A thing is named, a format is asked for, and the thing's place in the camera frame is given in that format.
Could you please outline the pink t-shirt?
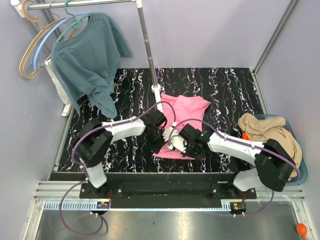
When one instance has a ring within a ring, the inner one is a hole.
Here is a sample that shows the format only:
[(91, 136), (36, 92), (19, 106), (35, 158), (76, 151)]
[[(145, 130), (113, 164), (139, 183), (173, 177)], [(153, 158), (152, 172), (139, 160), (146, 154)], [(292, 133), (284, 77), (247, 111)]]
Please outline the pink t-shirt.
[[(177, 123), (185, 119), (203, 120), (206, 109), (211, 105), (209, 101), (201, 96), (170, 96), (163, 93), (161, 94), (161, 100), (169, 102), (176, 114), (174, 115), (170, 105), (162, 104), (163, 114), (167, 119), (167, 124), (164, 126), (165, 129), (171, 127), (174, 120)], [(163, 159), (192, 160), (191, 157), (183, 156), (177, 149), (169, 150), (167, 144), (160, 149), (159, 153), (154, 153), (153, 156)]]

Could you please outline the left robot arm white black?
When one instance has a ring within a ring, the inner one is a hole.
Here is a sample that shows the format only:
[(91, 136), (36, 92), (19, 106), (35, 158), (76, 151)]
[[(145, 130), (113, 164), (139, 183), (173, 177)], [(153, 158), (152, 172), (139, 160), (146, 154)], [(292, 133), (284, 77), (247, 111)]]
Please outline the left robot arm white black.
[(159, 110), (106, 124), (95, 118), (90, 120), (78, 134), (71, 152), (71, 159), (84, 167), (90, 192), (97, 198), (108, 193), (102, 161), (111, 143), (144, 135), (148, 149), (157, 154), (166, 143), (163, 133), (167, 123)]

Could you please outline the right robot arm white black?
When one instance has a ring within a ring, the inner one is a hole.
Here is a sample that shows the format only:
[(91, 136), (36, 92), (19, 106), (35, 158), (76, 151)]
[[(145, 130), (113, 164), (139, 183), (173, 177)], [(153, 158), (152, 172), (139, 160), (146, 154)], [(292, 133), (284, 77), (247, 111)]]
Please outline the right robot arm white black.
[(205, 153), (227, 154), (246, 161), (253, 168), (240, 171), (227, 185), (228, 195), (239, 198), (249, 189), (267, 187), (281, 192), (287, 184), (296, 164), (285, 149), (274, 139), (267, 142), (249, 141), (233, 137), (211, 128), (204, 131), (186, 124), (179, 136), (184, 139), (184, 155), (199, 159)]

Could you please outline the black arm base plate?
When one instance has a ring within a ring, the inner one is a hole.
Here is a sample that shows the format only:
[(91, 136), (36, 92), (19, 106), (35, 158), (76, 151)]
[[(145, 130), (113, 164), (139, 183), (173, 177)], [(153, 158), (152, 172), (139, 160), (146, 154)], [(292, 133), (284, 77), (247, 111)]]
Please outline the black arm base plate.
[(111, 209), (213, 209), (222, 200), (255, 200), (254, 188), (242, 192), (232, 186), (233, 173), (108, 173), (95, 189), (83, 173), (53, 173), (49, 182), (80, 182), (82, 199), (111, 198)]

